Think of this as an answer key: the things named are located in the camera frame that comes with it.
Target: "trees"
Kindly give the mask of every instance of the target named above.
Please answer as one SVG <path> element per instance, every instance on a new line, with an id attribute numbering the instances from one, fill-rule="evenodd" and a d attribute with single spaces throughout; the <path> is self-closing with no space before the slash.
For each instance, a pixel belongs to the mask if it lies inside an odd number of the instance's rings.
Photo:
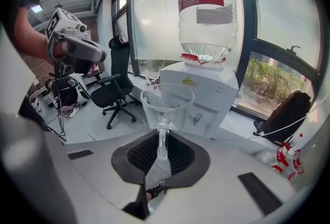
<path id="1" fill-rule="evenodd" d="M 152 69 L 153 71 L 159 71 L 160 69 L 172 65 L 179 61 L 174 60 L 139 60 L 140 66 L 147 66 L 148 68 Z"/>
<path id="2" fill-rule="evenodd" d="M 301 90 L 305 82 L 292 73 L 250 58 L 243 84 L 256 94 L 281 103 L 293 90 Z"/>

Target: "cable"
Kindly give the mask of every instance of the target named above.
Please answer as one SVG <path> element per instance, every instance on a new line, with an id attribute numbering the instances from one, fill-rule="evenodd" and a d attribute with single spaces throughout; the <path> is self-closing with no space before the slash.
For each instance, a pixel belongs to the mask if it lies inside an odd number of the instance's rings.
<path id="1" fill-rule="evenodd" d="M 49 123 L 51 123 L 52 121 L 54 121 L 57 118 L 58 114 L 56 115 L 55 118 L 53 118 L 50 122 L 48 122 L 46 125 L 48 125 Z"/>
<path id="2" fill-rule="evenodd" d="M 68 112 L 67 112 L 67 115 L 66 115 L 66 116 L 65 116 L 65 115 L 63 115 L 63 117 L 64 117 L 64 118 L 67 118 L 67 117 L 69 117 L 69 115 L 70 115 L 70 114 L 71 114 L 71 112 L 70 112 L 70 111 L 68 111 Z"/>
<path id="3" fill-rule="evenodd" d="M 257 136 L 257 137 L 252 137 L 252 138 L 246 138 L 246 139 L 256 139 L 256 138 L 264 138 L 265 136 L 267 135 L 270 135 L 270 134 L 273 134 L 275 132 L 279 132 L 279 131 L 282 131 L 282 130 L 285 130 L 287 129 L 288 127 L 292 126 L 292 125 L 295 125 L 296 123 L 298 123 L 299 121 L 302 121 L 304 120 L 305 118 L 307 118 L 315 109 L 317 109 L 320 105 L 322 105 L 322 103 L 327 99 L 327 97 L 330 95 L 330 93 L 328 93 L 321 101 L 318 105 L 316 105 L 310 112 L 308 112 L 304 117 L 302 117 L 301 119 L 293 122 L 292 124 L 286 126 L 286 127 L 283 127 L 279 130 L 276 130 L 276 131 L 272 131 L 272 132 L 269 132 L 269 133 L 266 133 L 266 134 L 263 134 L 263 135 L 260 135 L 260 136 Z M 219 141 L 221 140 L 246 140 L 246 139 L 220 139 Z"/>
<path id="4" fill-rule="evenodd" d="M 51 130 L 53 133 L 55 133 L 57 136 L 59 136 L 62 140 L 64 140 L 65 142 L 67 141 L 66 139 L 62 138 L 62 136 L 60 136 L 54 129 L 52 129 L 51 127 L 47 126 L 47 128 L 49 130 Z"/>
<path id="5" fill-rule="evenodd" d="M 116 120 L 116 118 L 117 118 L 118 116 L 119 116 L 119 115 L 117 115 L 117 116 L 114 118 L 114 120 L 113 120 L 113 122 L 112 122 L 112 127 L 114 127 L 114 122 L 115 122 L 115 120 Z M 107 131 L 114 131 L 114 132 L 117 132 L 120 136 L 123 136 L 123 135 L 126 134 L 126 131 L 125 131 L 125 130 L 119 130 L 119 131 L 116 131 L 116 130 L 114 130 L 114 129 L 110 129 L 110 130 L 106 130 L 106 131 L 100 131 L 100 132 L 96 133 L 96 134 L 94 135 L 94 137 L 91 136 L 89 133 L 87 133 L 87 135 L 90 136 L 90 137 L 92 138 L 91 141 L 93 141 L 93 140 L 96 141 L 95 137 L 96 137 L 98 134 L 100 134 L 100 133 L 102 133 L 102 132 L 107 132 Z"/>
<path id="6" fill-rule="evenodd" d="M 58 101 L 57 101 L 57 113 L 58 113 L 58 123 L 60 125 L 60 129 L 61 129 L 61 132 L 59 134 L 59 137 L 62 137 L 62 136 L 66 136 L 65 135 L 65 131 L 64 131 L 64 120 L 63 120 L 63 113 L 62 113 L 62 102 L 61 102 L 61 92 L 60 92 L 60 86 L 59 86 L 59 80 L 62 78 L 62 69 L 61 69 L 61 61 L 59 62 L 56 62 L 59 66 L 59 78 L 57 78 L 57 74 L 55 74 L 55 80 L 54 82 L 56 82 L 56 86 L 57 86 L 57 98 L 58 98 Z"/>

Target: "black office chair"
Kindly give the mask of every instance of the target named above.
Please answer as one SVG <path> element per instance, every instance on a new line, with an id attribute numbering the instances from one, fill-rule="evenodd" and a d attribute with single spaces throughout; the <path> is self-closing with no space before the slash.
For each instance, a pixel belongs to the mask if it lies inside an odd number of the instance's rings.
<path id="1" fill-rule="evenodd" d="M 132 122 L 136 121 L 136 117 L 124 109 L 124 107 L 135 103 L 140 104 L 139 101 L 134 99 L 129 93 L 133 89 L 133 84 L 128 78 L 127 69 L 130 55 L 130 45 L 128 42 L 123 43 L 120 36 L 116 36 L 109 41 L 111 49 L 111 76 L 98 81 L 102 87 L 91 93 L 91 99 L 98 107 L 112 106 L 103 109 L 102 114 L 105 116 L 106 111 L 114 110 L 107 129 L 111 129 L 111 123 L 119 111 L 122 111 L 132 117 Z M 133 101 L 127 103 L 126 95 L 130 96 Z"/>

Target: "shoe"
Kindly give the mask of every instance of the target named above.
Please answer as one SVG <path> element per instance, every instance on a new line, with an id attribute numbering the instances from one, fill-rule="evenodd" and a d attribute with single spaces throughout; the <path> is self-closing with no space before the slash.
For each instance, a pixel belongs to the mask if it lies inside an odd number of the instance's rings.
<path id="1" fill-rule="evenodd" d="M 164 180 L 161 180 L 158 185 L 156 185 L 153 188 L 148 189 L 146 192 L 149 193 L 151 195 L 151 199 L 154 199 L 156 197 L 158 197 L 158 195 L 164 191 Z"/>
<path id="2" fill-rule="evenodd" d="M 75 106 L 74 109 L 71 110 L 69 117 L 72 118 L 78 111 L 79 111 L 79 107 Z"/>

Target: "white floor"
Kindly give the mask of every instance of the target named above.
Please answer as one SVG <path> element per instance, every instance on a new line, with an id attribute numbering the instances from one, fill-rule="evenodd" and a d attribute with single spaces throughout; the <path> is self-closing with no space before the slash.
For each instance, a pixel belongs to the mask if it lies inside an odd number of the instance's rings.
<path id="1" fill-rule="evenodd" d="M 91 93 L 98 87 L 99 86 L 94 86 L 90 88 L 88 92 Z M 135 104 L 132 104 L 126 109 L 136 116 L 137 121 L 132 123 L 130 116 L 123 112 L 119 112 L 116 119 L 112 123 L 114 130 L 124 130 L 125 135 L 127 135 L 149 128 L 143 107 L 141 105 L 136 106 Z M 87 105 L 80 108 L 74 117 L 64 118 L 64 131 L 67 140 L 66 144 L 89 142 L 93 141 L 93 138 L 95 140 L 103 140 L 120 137 L 120 135 L 113 130 L 106 131 L 107 123 L 112 113 L 113 111 L 108 111 L 107 115 L 103 116 L 102 108 L 97 107 L 92 100 L 89 100 Z M 54 129 L 57 133 L 60 133 L 61 129 L 58 118 L 55 118 L 56 116 L 56 110 L 52 109 L 47 113 L 44 119 L 46 123 L 49 122 L 49 127 Z"/>

